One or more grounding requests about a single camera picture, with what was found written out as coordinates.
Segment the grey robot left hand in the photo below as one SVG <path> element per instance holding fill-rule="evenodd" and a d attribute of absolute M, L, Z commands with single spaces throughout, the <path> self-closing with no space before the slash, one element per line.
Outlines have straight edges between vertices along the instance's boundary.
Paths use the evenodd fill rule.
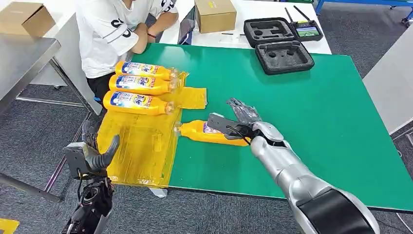
<path fill-rule="evenodd" d="M 86 120 L 82 125 L 82 141 L 86 143 L 86 149 L 89 150 L 85 153 L 85 160 L 94 172 L 106 169 L 112 162 L 114 155 L 116 154 L 120 145 L 120 135 L 115 135 L 112 138 L 109 148 L 104 153 L 98 151 L 97 133 L 91 126 L 89 120 Z"/>

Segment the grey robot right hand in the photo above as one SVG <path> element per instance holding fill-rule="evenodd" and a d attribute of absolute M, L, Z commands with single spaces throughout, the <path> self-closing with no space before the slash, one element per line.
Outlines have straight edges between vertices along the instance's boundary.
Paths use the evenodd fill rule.
<path fill-rule="evenodd" d="M 246 105 L 234 97 L 226 103 L 232 108 L 238 120 L 236 125 L 227 127 L 228 130 L 244 139 L 263 137 L 271 146 L 286 147 L 283 135 L 274 125 L 264 122 L 255 107 Z"/>

